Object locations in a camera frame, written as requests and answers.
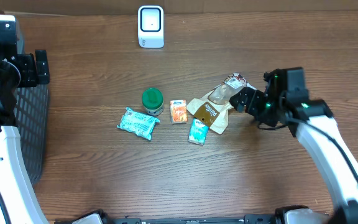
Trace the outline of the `orange Kleenex tissue pack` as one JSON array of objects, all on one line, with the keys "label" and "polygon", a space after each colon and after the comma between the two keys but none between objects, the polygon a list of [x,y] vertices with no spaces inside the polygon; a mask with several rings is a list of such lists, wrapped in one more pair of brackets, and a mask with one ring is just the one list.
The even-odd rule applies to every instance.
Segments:
[{"label": "orange Kleenex tissue pack", "polygon": [[171,100],[170,115],[172,124],[187,123],[187,103],[186,100]]}]

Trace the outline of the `small teal Kleenex pack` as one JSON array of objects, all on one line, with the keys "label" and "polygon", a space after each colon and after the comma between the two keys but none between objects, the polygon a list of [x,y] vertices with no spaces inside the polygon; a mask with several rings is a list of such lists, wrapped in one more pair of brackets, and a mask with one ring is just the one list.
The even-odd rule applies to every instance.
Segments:
[{"label": "small teal Kleenex pack", "polygon": [[206,142],[208,129],[207,125],[194,118],[189,131],[188,142],[203,146]]}]

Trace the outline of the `beige PanTree snack bag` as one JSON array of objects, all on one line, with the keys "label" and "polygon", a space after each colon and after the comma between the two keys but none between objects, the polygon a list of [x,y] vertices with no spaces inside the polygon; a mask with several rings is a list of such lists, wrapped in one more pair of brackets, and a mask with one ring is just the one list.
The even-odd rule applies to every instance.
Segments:
[{"label": "beige PanTree snack bag", "polygon": [[201,98],[193,98],[187,110],[209,129],[222,134],[229,124],[229,110],[234,108],[229,100],[245,87],[255,89],[240,73],[234,72]]}]

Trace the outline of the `teal wet wipes pack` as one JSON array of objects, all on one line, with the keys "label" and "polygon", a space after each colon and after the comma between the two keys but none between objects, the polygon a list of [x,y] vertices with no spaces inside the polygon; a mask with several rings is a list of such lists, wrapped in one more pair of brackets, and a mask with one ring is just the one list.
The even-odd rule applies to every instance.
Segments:
[{"label": "teal wet wipes pack", "polygon": [[152,132],[157,123],[160,123],[158,118],[136,112],[129,107],[126,107],[126,112],[123,114],[117,128],[134,133],[137,136],[150,141],[152,139]]}]

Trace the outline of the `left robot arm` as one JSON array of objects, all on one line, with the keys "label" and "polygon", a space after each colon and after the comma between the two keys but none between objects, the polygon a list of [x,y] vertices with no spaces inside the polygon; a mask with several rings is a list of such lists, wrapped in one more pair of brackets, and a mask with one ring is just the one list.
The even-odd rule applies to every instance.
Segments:
[{"label": "left robot arm", "polygon": [[46,223],[33,185],[46,148],[50,71],[45,50],[24,52],[16,18],[0,14],[0,223]]}]

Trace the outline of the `green lid jar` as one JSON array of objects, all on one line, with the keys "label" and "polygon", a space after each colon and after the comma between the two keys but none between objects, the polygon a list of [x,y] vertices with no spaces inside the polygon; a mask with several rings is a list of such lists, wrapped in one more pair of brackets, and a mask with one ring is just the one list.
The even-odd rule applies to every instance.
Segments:
[{"label": "green lid jar", "polygon": [[164,109],[162,92],[156,88],[146,89],[142,94],[142,104],[149,115],[160,115]]}]

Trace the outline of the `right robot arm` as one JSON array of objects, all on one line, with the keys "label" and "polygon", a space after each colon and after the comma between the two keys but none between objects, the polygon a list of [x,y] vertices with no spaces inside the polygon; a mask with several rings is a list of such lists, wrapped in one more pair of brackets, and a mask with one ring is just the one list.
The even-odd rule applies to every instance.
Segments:
[{"label": "right robot arm", "polygon": [[327,218],[303,206],[278,208],[274,222],[358,223],[358,162],[328,104],[310,99],[301,67],[266,72],[264,81],[264,91],[247,85],[230,98],[230,104],[253,116],[260,130],[288,128],[314,161],[334,205],[334,215]]}]

